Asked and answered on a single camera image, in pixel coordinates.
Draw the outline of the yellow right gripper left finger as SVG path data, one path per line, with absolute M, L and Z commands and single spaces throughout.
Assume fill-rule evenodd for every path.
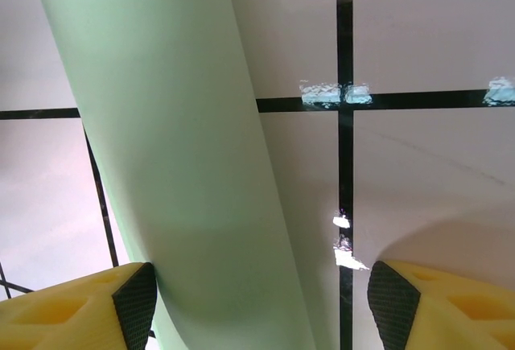
M 113 267 L 1 303 L 3 349 L 144 349 L 157 302 L 149 262 Z

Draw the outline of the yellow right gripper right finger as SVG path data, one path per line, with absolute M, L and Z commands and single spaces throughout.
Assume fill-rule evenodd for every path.
M 514 293 L 404 261 L 376 261 L 367 289 L 385 349 L 512 349 Z

